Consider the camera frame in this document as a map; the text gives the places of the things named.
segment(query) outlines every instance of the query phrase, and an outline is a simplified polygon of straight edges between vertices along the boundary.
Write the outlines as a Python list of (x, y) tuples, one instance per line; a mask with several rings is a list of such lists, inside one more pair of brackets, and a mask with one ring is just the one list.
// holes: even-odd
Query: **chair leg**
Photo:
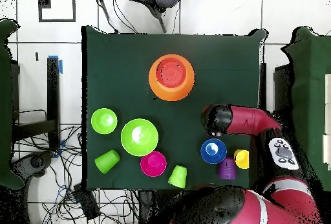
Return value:
[(164, 32), (164, 33), (167, 33), (167, 30), (166, 30), (166, 27), (164, 26), (164, 23), (163, 23), (162, 17), (160, 17), (158, 20), (159, 20), (159, 22), (160, 22), (160, 24), (161, 24), (161, 27), (162, 27), (163, 32)]
[(107, 20), (110, 22), (110, 17), (109, 17), (109, 14), (108, 14), (108, 11), (107, 11), (107, 8), (106, 8), (106, 5), (105, 3), (103, 2), (103, 0), (100, 0), (100, 4), (101, 4), (101, 7), (102, 7), (102, 10), (103, 10), (103, 13), (105, 14)]

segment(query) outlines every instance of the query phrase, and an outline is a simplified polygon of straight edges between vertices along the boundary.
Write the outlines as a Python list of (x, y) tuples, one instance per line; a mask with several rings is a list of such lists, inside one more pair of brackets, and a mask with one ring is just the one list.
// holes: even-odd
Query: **green bowl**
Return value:
[(106, 135), (115, 130), (117, 126), (117, 116), (107, 108), (96, 110), (91, 118), (93, 129), (102, 135)]
[(136, 157), (148, 155), (158, 144), (158, 131), (153, 123), (137, 118), (126, 123), (121, 132), (123, 148)]

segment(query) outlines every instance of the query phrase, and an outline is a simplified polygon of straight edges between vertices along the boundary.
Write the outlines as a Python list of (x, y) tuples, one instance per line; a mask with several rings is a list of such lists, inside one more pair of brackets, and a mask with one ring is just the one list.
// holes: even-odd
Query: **pink cup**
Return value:
[(140, 168), (143, 173), (149, 177), (157, 177), (161, 175), (166, 167), (166, 158), (159, 151), (152, 151), (148, 155), (142, 157), (142, 160), (140, 161)]

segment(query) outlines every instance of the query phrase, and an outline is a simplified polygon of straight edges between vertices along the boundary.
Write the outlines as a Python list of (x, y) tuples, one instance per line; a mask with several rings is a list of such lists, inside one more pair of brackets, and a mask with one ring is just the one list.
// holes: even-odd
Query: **lime green cup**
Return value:
[(101, 173), (106, 174), (120, 161), (120, 156), (114, 150), (108, 151), (94, 160)]
[(173, 173), (168, 180), (168, 183), (173, 186), (184, 189), (186, 185), (186, 175), (187, 169), (183, 166), (176, 165), (175, 169), (173, 170)]
[(158, 144), (158, 131), (152, 122), (137, 118), (129, 121), (121, 132), (123, 148), (136, 157), (148, 155)]
[(96, 110), (91, 118), (93, 129), (102, 135), (106, 135), (115, 130), (117, 126), (117, 116), (107, 108)]

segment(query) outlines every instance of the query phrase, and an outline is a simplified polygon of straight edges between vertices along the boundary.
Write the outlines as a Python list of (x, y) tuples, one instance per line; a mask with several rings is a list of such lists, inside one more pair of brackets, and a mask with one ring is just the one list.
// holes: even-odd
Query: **cup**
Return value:
[(114, 150), (110, 150), (94, 160), (96, 166), (103, 174), (106, 174), (118, 161), (120, 161), (120, 156)]
[(187, 169), (183, 166), (176, 165), (175, 169), (173, 170), (173, 173), (168, 180), (168, 183), (173, 186), (184, 189), (186, 185), (186, 175)]
[(152, 151), (148, 155), (142, 157), (140, 168), (145, 175), (149, 177), (158, 177), (162, 175), (167, 167), (167, 161), (164, 155), (159, 151)]
[(244, 151), (244, 150), (242, 150), (242, 149), (235, 150), (235, 153), (233, 154), (233, 157), (235, 158), (237, 156), (238, 152), (240, 152), (240, 151)]
[(235, 164), (241, 169), (248, 169), (250, 167), (250, 153), (246, 150), (241, 150), (235, 157)]
[(235, 171), (235, 159), (226, 157), (221, 163), (219, 168), (219, 177), (221, 179), (236, 179), (237, 174)]

